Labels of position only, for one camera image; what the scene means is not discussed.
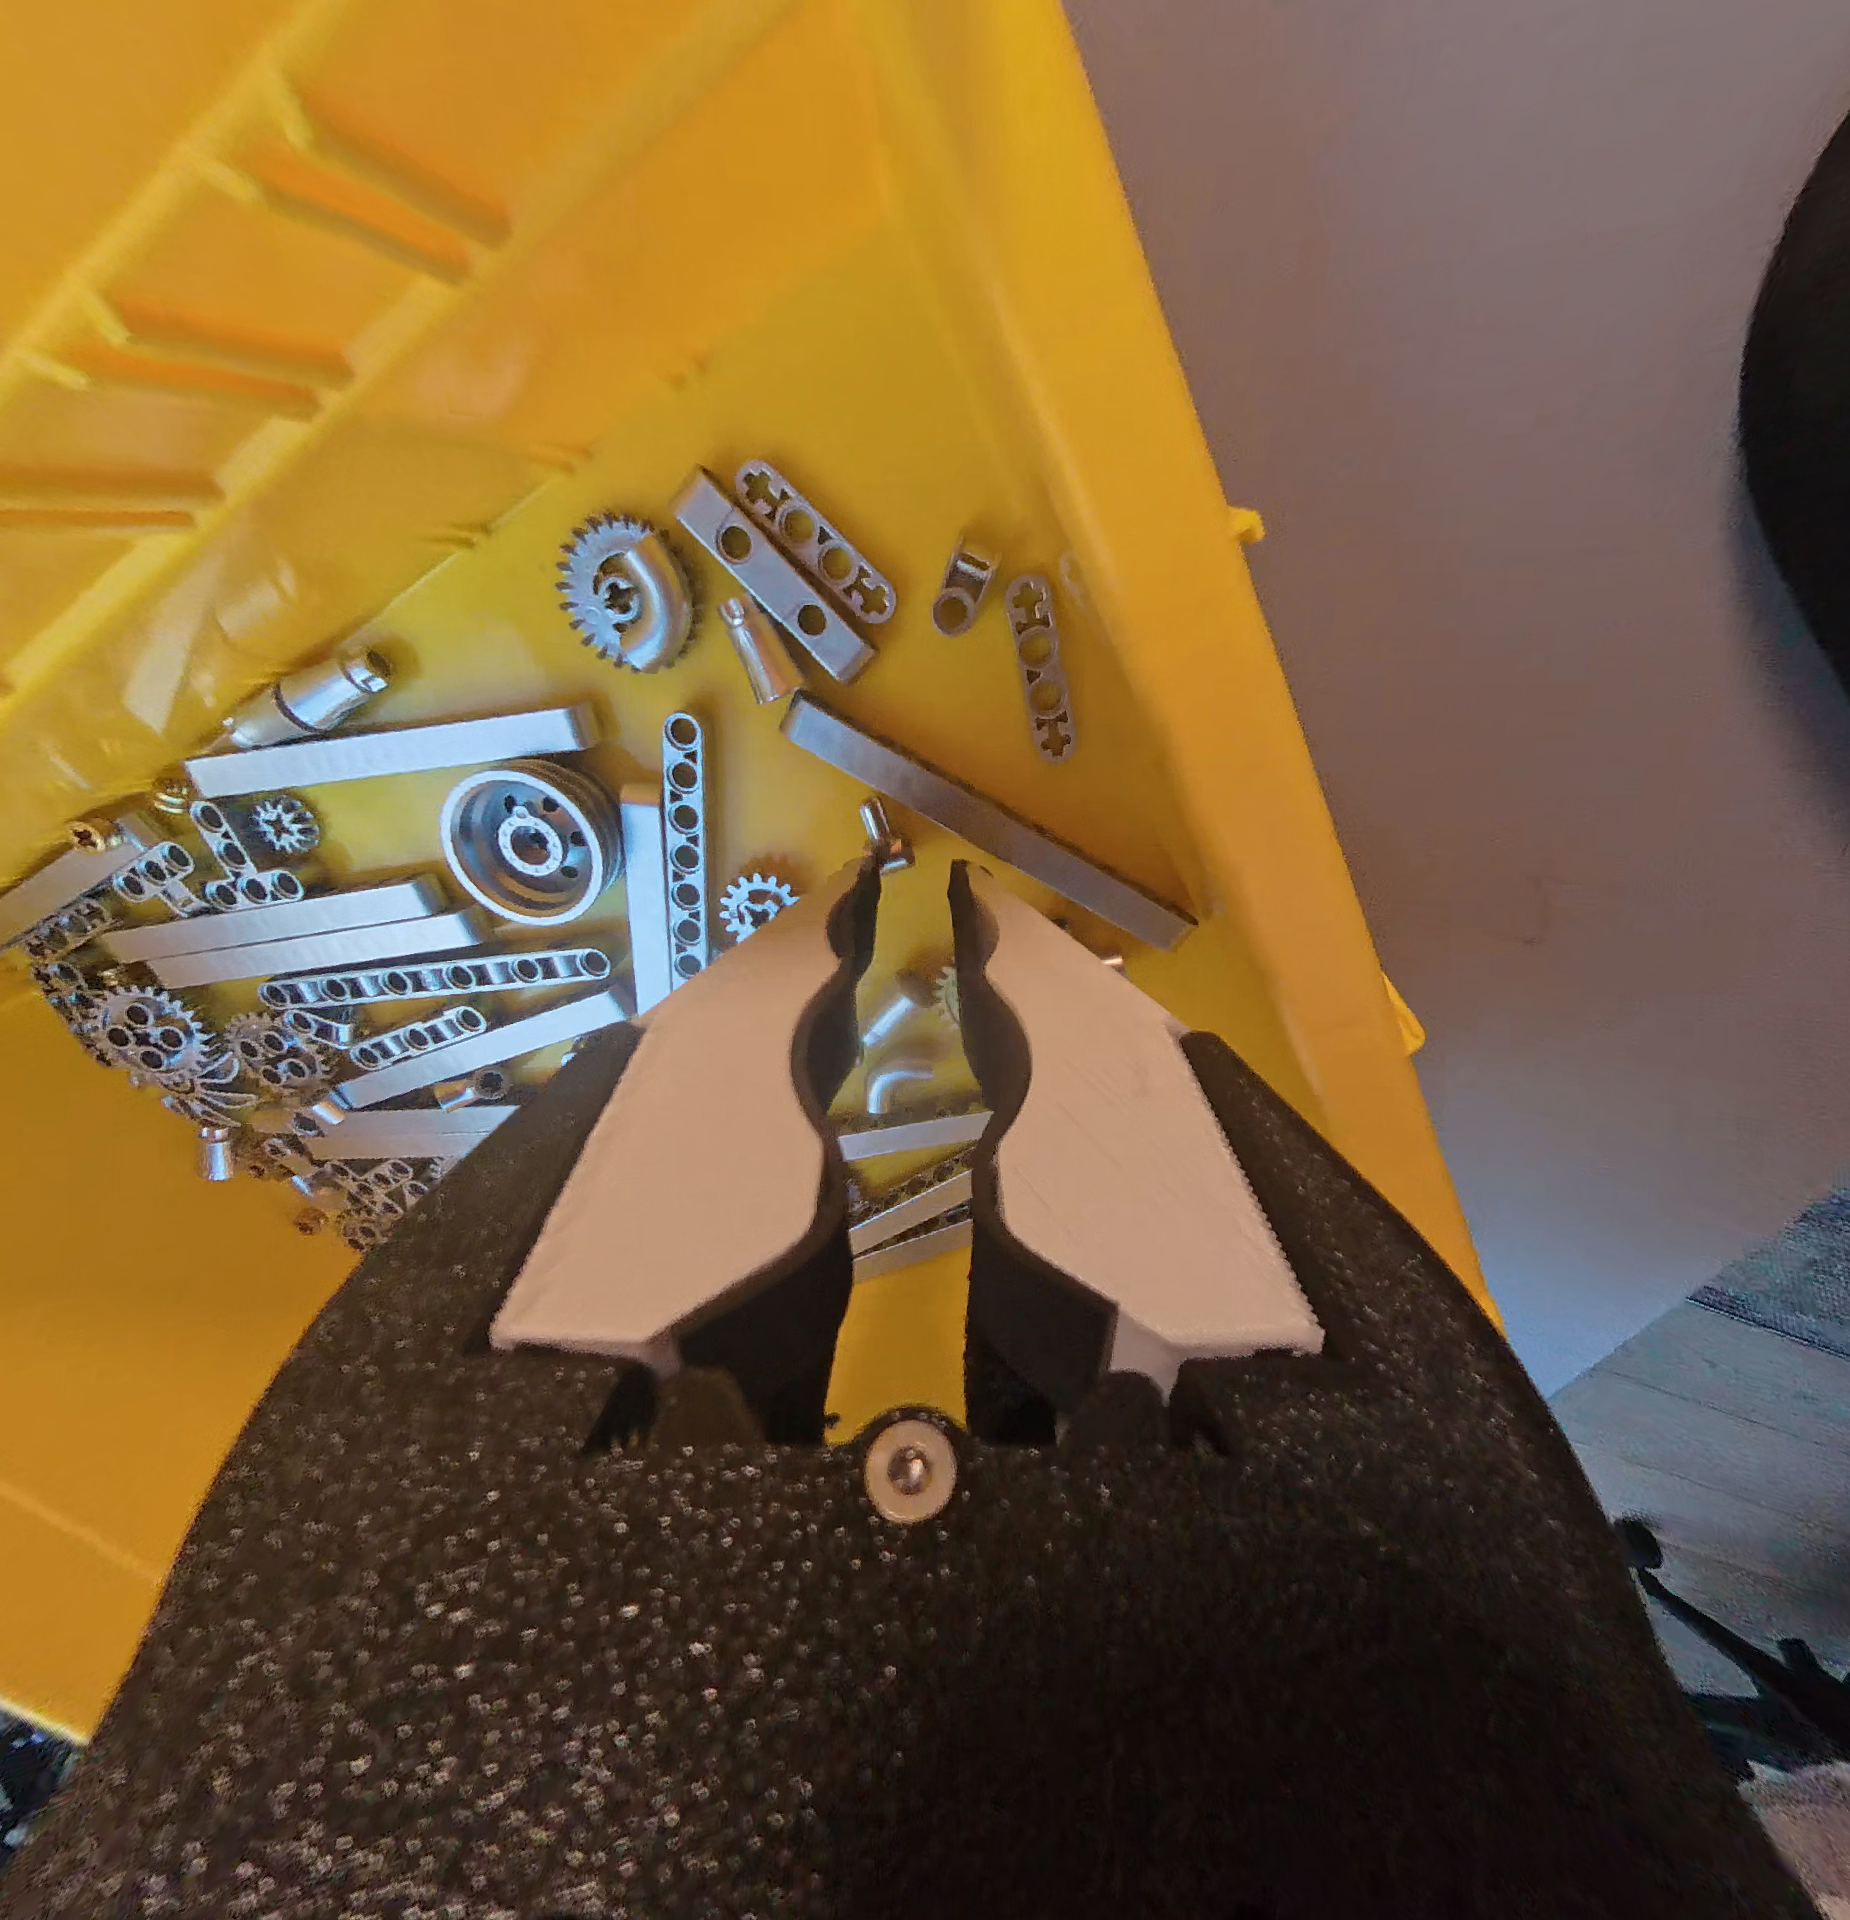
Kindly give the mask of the black office chair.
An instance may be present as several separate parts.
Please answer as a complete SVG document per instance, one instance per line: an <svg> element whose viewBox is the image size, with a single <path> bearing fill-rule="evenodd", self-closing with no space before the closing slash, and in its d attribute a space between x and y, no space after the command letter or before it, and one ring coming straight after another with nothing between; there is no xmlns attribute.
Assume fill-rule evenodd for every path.
<svg viewBox="0 0 1850 1920"><path fill-rule="evenodd" d="M1737 1778L1753 1764L1850 1764L1850 1668L1827 1668L1805 1641L1751 1642L1661 1582L1664 1542L1652 1523L1617 1517L1615 1534L1643 1595L1753 1688L1753 1695L1686 1692Z"/></svg>

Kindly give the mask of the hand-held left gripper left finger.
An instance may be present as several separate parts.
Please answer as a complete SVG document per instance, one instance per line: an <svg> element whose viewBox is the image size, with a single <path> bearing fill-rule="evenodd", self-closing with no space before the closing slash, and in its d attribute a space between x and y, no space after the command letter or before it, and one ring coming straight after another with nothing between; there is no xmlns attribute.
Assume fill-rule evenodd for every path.
<svg viewBox="0 0 1850 1920"><path fill-rule="evenodd" d="M680 1368L838 1196L829 1104L858 1063L879 874L836 874L636 1021L616 1089L521 1274L497 1351Z"/></svg>

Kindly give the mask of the black mesh chair pad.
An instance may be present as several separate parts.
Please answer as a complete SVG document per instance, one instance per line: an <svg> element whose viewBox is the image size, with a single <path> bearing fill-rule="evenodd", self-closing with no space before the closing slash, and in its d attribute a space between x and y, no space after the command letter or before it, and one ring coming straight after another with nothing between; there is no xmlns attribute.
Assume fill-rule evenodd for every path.
<svg viewBox="0 0 1850 1920"><path fill-rule="evenodd" d="M1850 699L1850 109L1753 298L1737 462L1777 573Z"/></svg>

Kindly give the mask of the pile of grey brick parts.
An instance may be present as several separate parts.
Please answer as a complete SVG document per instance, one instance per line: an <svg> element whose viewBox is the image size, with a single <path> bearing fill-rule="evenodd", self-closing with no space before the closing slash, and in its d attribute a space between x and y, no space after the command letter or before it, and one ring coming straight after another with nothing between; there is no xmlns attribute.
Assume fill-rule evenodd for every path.
<svg viewBox="0 0 1850 1920"><path fill-rule="evenodd" d="M781 736L867 796L912 806L1076 915L1173 952L1193 917L805 691L791 651L836 683L872 662L902 597L765 458L699 472L674 527L596 516L559 555L559 600L592 656L674 670L699 624L696 548L724 581L718 628ZM517 1065L650 1013L808 891L765 863L725 874L738 800L699 707L650 728L647 779L588 756L601 707L362 729L392 670L342 650L228 716L179 770L179 806L70 822L60 855L0 889L0 954L77 1046L198 1130L204 1173L239 1167L315 1196L310 1230L380 1244L444 1173L510 1115ZM451 876L441 806L469 773L550 759L616 798L623 876L574 925L532 933Z"/></svg>

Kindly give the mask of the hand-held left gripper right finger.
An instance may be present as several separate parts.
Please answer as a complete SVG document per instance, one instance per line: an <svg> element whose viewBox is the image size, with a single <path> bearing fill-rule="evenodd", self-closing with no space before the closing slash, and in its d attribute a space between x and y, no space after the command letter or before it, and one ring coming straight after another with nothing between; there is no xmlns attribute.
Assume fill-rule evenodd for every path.
<svg viewBox="0 0 1850 1920"><path fill-rule="evenodd" d="M967 1329L1037 1399L1320 1356L1320 1318L1199 1084L1193 1032L984 866L955 866L959 1042L992 1109Z"/></svg>

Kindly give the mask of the yellow plastic bin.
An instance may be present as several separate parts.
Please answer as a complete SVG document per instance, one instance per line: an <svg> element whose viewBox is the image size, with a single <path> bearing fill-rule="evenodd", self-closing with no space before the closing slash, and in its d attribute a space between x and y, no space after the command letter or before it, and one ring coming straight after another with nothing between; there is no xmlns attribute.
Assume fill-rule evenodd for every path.
<svg viewBox="0 0 1850 1920"><path fill-rule="evenodd" d="M366 729L584 707L711 878L823 889L674 498L879 566L812 703L1178 909L1082 933L1481 1285L1064 2L0 2L0 894L287 670Z"/></svg>

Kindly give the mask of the grey brick pulley wheel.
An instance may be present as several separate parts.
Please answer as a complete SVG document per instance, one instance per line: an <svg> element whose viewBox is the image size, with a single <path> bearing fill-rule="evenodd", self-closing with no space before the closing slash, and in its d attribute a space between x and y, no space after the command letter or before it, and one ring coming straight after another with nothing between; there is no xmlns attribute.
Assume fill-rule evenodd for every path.
<svg viewBox="0 0 1850 1920"><path fill-rule="evenodd" d="M550 759L469 773L444 798L437 829L459 885L532 933L579 924L623 876L616 798Z"/></svg>

